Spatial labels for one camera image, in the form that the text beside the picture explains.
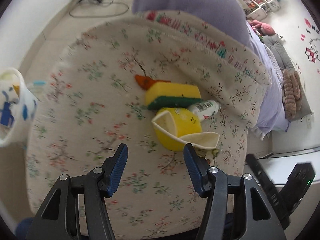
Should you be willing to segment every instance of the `white cup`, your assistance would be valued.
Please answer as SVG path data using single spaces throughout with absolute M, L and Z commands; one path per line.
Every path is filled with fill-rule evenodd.
M 12 76 L 12 80 L 19 80 L 19 99 L 18 102 L 10 103 L 10 112 L 8 112 L 8 93 L 12 91 L 10 79 L 1 79 L 2 76 Z M 6 147 L 13 142 L 26 142 L 29 130 L 35 116 L 38 99 L 27 89 L 21 73 L 15 68 L 7 68 L 0 72 L 0 96 L 5 100 L 0 105 L 0 122 L 9 123 L 8 132 L 0 135 L 0 147 Z

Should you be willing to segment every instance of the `metal screw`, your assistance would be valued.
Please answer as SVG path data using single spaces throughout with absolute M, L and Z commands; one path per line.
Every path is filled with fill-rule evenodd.
M 244 178 L 247 179 L 247 180 L 252 179 L 252 175 L 249 174 L 249 173 L 246 173 L 246 174 L 244 174 L 243 176 L 244 176 Z
M 62 174 L 59 178 L 60 180 L 66 180 L 68 178 L 68 174 Z
M 211 173 L 217 173 L 219 170 L 218 170 L 217 167 L 210 167 L 210 168 L 209 168 L 209 171 L 210 171 Z
M 99 174 L 101 172 L 102 172 L 102 168 L 100 168 L 100 167 L 96 167 L 93 169 L 93 173 L 95 173 L 95 174 Z

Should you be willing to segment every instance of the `pink stuffed toy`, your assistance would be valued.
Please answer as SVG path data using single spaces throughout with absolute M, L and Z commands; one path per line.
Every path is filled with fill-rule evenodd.
M 252 29 L 254 31 L 255 29 L 261 29 L 261 32 L 264 35 L 272 36 L 276 34 L 275 30 L 269 24 L 253 20 L 252 22 L 250 22 L 250 25 L 252 26 Z

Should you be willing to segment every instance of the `yellow sponge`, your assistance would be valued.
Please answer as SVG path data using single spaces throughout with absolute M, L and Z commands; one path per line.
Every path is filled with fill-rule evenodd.
M 157 82 L 146 92 L 145 104 L 148 109 L 158 110 L 162 107 L 187 108 L 201 102 L 197 86 Z

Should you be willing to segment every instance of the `orange toy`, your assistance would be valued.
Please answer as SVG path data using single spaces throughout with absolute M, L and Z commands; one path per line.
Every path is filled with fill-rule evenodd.
M 144 89 L 144 90 L 148 90 L 154 83 L 157 82 L 167 82 L 167 83 L 171 83 L 171 81 L 167 81 L 167 80 L 154 80 L 150 77 L 147 76 L 140 76 L 140 75 L 135 75 L 134 78 L 136 79 L 138 85 Z

